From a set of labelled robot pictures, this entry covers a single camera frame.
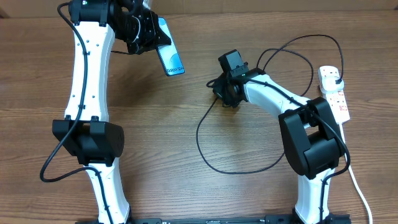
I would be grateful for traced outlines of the white power strip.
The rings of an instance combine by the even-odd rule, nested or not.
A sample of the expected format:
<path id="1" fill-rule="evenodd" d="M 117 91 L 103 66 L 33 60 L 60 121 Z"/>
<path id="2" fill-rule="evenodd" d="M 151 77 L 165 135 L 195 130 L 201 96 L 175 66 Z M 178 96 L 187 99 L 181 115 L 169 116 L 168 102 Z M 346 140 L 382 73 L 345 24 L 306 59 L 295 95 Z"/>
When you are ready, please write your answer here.
<path id="1" fill-rule="evenodd" d="M 322 77 L 334 77 L 335 80 L 340 80 L 340 74 L 338 69 L 329 65 L 322 66 L 318 69 L 319 81 Z M 326 99 L 327 102 L 330 104 L 330 108 L 337 124 L 343 124 L 350 120 L 347 101 L 343 90 L 329 94 L 322 93 L 322 95 L 324 99 Z"/>

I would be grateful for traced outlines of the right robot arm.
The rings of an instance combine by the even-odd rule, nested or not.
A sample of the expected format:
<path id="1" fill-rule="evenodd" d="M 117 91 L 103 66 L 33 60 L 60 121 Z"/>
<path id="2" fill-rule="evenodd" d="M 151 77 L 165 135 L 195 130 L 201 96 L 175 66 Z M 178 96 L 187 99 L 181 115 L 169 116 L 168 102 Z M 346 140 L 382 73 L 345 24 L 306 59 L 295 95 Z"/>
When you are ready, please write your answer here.
<path id="1" fill-rule="evenodd" d="M 330 180 L 339 173 L 346 144 L 326 99 L 310 100 L 276 84 L 261 69 L 249 69 L 232 50 L 218 59 L 222 74 L 208 82 L 225 106 L 241 101 L 258 105 L 279 121 L 284 154 L 298 175 L 298 200 L 289 223 L 349 223 L 328 209 Z"/>

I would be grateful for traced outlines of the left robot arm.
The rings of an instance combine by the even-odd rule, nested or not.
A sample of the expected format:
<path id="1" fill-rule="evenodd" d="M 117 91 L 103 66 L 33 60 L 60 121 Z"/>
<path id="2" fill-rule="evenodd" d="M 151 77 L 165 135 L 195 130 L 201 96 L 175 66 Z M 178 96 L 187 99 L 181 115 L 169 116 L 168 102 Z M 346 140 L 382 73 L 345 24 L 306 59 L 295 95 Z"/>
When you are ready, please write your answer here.
<path id="1" fill-rule="evenodd" d="M 146 0 L 72 0 L 64 17 L 75 39 L 72 89 L 63 119 L 52 123 L 58 146 L 75 156 L 91 180 L 98 204 L 98 223 L 132 223 L 124 195 L 119 159 L 123 128 L 109 120 L 108 68 L 115 40 L 129 55 L 155 50 L 168 76 L 185 69 L 167 22 Z"/>

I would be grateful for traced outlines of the blue Galaxy smartphone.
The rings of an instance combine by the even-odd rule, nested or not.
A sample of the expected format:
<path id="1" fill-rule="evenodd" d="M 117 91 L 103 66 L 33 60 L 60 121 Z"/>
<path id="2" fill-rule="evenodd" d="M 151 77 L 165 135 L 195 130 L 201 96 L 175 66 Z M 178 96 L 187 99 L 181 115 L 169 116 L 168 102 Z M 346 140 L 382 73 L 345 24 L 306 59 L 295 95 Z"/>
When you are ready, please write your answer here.
<path id="1" fill-rule="evenodd" d="M 159 45 L 157 47 L 157 53 L 162 62 L 165 74 L 169 77 L 184 74 L 185 69 L 183 63 L 174 44 L 167 22 L 163 17 L 159 18 L 159 25 L 163 33 L 165 33 L 171 41 L 170 45 Z"/>

